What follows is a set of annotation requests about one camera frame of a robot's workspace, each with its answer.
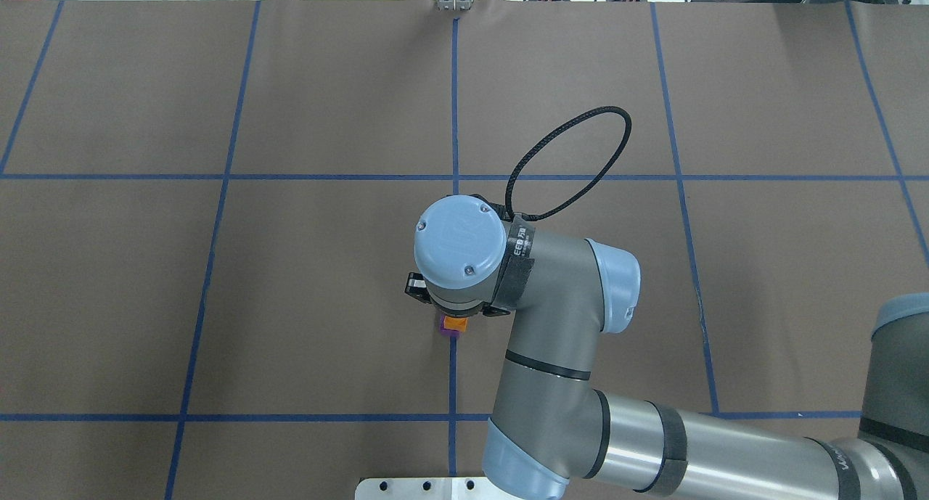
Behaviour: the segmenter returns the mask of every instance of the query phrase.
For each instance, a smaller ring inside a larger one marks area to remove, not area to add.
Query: blue tape line
[[[777,420],[779,418],[859,418],[861,411],[717,411],[713,417],[725,420]]]
[[[686,181],[896,181],[896,176],[757,176],[757,175],[700,175],[684,173]]]
[[[458,339],[451,338],[449,345],[449,476],[458,475],[456,449],[458,415]]]
[[[429,173],[232,173],[232,180],[448,181],[449,175]]]
[[[444,413],[420,414],[188,414],[188,422],[448,422]]]
[[[455,415],[458,422],[487,422],[491,418],[490,413],[458,413]]]
[[[222,173],[3,173],[0,179],[19,180],[219,180]]]
[[[187,377],[184,380],[184,394],[180,403],[180,418],[177,420],[175,445],[171,454],[171,467],[168,468],[168,479],[165,484],[165,500],[173,496],[173,484],[177,475],[177,464],[180,461],[181,445],[184,441],[184,424],[190,405],[190,391],[193,388],[193,374],[197,367],[197,353],[200,349],[200,335],[203,331],[203,317],[206,315],[206,295],[210,289],[213,277],[213,262],[216,259],[216,240],[219,236],[219,225],[223,220],[223,209],[226,206],[226,193],[229,192],[229,173],[232,172],[232,160],[235,157],[236,140],[239,137],[239,121],[242,117],[242,104],[245,103],[245,87],[248,84],[248,71],[252,63],[252,50],[255,47],[255,33],[258,31],[258,13],[261,11],[261,1],[255,1],[255,13],[252,14],[252,30],[248,36],[248,47],[245,50],[245,64],[242,66],[242,81],[239,84],[239,99],[236,101],[235,116],[232,120],[232,133],[229,136],[229,152],[226,154],[226,170],[223,172],[223,185],[219,189],[219,203],[216,206],[216,219],[213,219],[213,236],[210,238],[210,252],[206,259],[206,271],[203,274],[203,286],[200,289],[200,305],[197,309],[197,322],[193,329],[193,342],[190,345],[190,358],[187,366]]]
[[[505,181],[508,173],[461,173],[457,178],[467,181]],[[222,180],[222,173],[0,173],[9,180]],[[589,181],[585,173],[534,173],[520,176],[522,181]],[[447,173],[230,173],[229,180],[345,180],[345,181],[450,181]],[[684,181],[838,181],[838,182],[897,182],[899,176],[762,176],[714,175],[714,173],[683,173]],[[929,176],[903,176],[908,181],[926,181]],[[666,173],[621,173],[604,176],[606,181],[674,181],[676,175]]]
[[[651,26],[655,34],[655,52],[658,57],[658,71],[661,77],[661,93],[664,96],[664,115],[668,119],[668,136],[671,140],[671,156],[674,159],[674,175],[677,180],[677,198],[681,205],[681,218],[684,222],[684,238],[687,239],[687,256],[690,259],[690,276],[693,278],[697,293],[697,307],[700,309],[700,331],[703,333],[703,361],[706,366],[706,380],[710,388],[710,405],[713,413],[719,411],[719,398],[716,394],[716,375],[713,371],[713,354],[710,351],[710,334],[706,329],[706,312],[703,309],[703,292],[700,291],[700,272],[697,271],[697,256],[694,253],[693,236],[690,233],[690,215],[687,212],[687,195],[684,193],[684,177],[681,160],[677,150],[677,135],[674,132],[674,117],[671,116],[671,96],[668,92],[668,79],[664,70],[664,56],[661,53],[661,34],[658,28],[658,12],[655,4],[650,3]]]
[[[458,195],[458,21],[451,21],[451,193]]]
[[[920,248],[922,248],[922,259],[925,260],[926,266],[929,266],[929,246],[926,245],[925,235],[922,234],[919,216],[916,215],[916,208],[913,207],[913,200],[909,196],[907,182],[905,177],[903,177],[903,170],[900,168],[896,150],[893,149],[893,140],[890,139],[890,131],[887,130],[887,123],[885,119],[883,119],[883,110],[880,109],[877,94],[874,92],[874,86],[872,80],[870,80],[868,64],[865,62],[865,54],[862,51],[862,41],[859,40],[859,29],[856,27],[855,16],[852,14],[852,4],[849,1],[846,1],[846,14],[848,16],[848,26],[852,30],[852,39],[855,41],[855,51],[859,55],[859,64],[862,65],[862,75],[865,79],[865,86],[868,86],[868,94],[870,95],[870,99],[872,99],[874,112],[877,114],[877,120],[880,124],[880,133],[883,134],[883,141],[885,141],[887,145],[887,152],[890,153],[890,160],[893,163],[893,169],[896,171],[896,177],[900,183],[900,192],[903,192],[903,199],[906,200],[909,219],[912,220],[913,228],[916,228],[916,238],[919,240]]]
[[[177,414],[0,413],[0,422],[177,422]]]
[[[773,420],[780,418],[859,418],[861,411],[717,411],[706,413],[726,420]],[[397,414],[187,414],[185,423],[349,423],[349,422],[487,422],[489,413]],[[0,422],[177,422],[179,414],[111,413],[3,413]]]
[[[458,21],[451,21],[451,194],[458,195],[461,171],[458,166]],[[449,476],[458,474],[458,339],[449,339]]]
[[[59,1],[55,9],[55,16],[52,17],[52,24],[49,26],[49,33],[46,34],[46,40],[42,43],[42,51],[39,52],[39,58],[36,60],[36,67],[33,69],[33,76],[29,78],[29,86],[26,86],[26,93],[22,96],[20,111],[16,114],[16,120],[13,122],[13,129],[9,132],[7,139],[7,148],[3,152],[3,158],[0,159],[0,173],[7,168],[9,154],[13,153],[13,143],[16,142],[16,135],[20,132],[20,123],[22,117],[26,114],[26,107],[29,105],[29,99],[33,96],[33,88],[36,87],[36,80],[39,78],[39,71],[42,70],[42,63],[46,60],[46,54],[49,53],[49,45],[52,41],[52,35],[55,33],[57,21],[61,17],[61,8],[64,7],[64,1]]]
[[[508,173],[464,173],[460,179],[469,181],[505,181],[510,179]],[[589,181],[595,176],[585,173],[521,173],[521,181]],[[642,175],[609,175],[603,176],[606,181],[673,181],[676,176],[661,175],[660,173],[642,173]]]

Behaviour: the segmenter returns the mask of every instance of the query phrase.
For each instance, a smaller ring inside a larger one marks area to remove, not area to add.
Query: black tape band
[[[900,488],[903,490],[903,500],[919,500],[916,498],[916,484],[913,483],[913,477],[909,476],[907,467],[903,465],[903,462],[900,462],[900,459],[893,454],[893,451],[890,451],[879,443],[873,443],[870,440],[866,440],[866,443],[872,444],[874,449],[878,450],[880,454],[887,459],[887,462],[890,463],[890,467],[892,467],[893,472],[896,473],[896,479],[900,480]]]
[[[658,410],[661,427],[664,429],[664,451],[661,454],[661,466],[658,476],[644,489],[636,493],[648,493],[651,496],[671,496],[681,485],[687,472],[687,430],[684,420],[675,408],[648,402]]]
[[[603,414],[603,425],[600,431],[600,450],[597,451],[597,460],[594,460],[594,466],[590,468],[585,479],[591,479],[600,473],[600,467],[603,467],[603,461],[607,459],[607,448],[610,447],[610,404],[607,402],[607,396],[602,392],[594,390],[597,397],[600,398],[600,413]]]
[[[525,283],[532,271],[535,259],[528,254],[532,251],[535,228],[525,222],[520,214],[513,218],[507,235],[507,249],[500,264],[497,286],[494,288],[494,301],[491,306],[505,311],[514,311],[517,302],[525,291]]]
[[[509,351],[509,349],[507,349],[507,360],[515,362],[521,366],[534,369],[536,371],[555,374],[558,377],[573,378],[575,380],[590,380],[590,371],[578,371],[563,366],[548,364],[548,362],[537,361],[534,358],[524,357],[519,353]]]
[[[832,458],[835,474],[839,479],[837,500],[862,500],[862,483],[859,481],[859,473],[855,470],[855,464],[852,463],[852,459],[848,457],[848,454],[830,443],[824,443],[822,440],[816,440],[816,438],[809,438],[809,440],[819,444]]]
[[[929,453],[929,437],[904,430],[902,427],[891,426],[872,418],[862,417],[859,422],[859,431],[877,438],[883,438],[883,440],[892,441],[892,443],[904,445],[909,449]]]

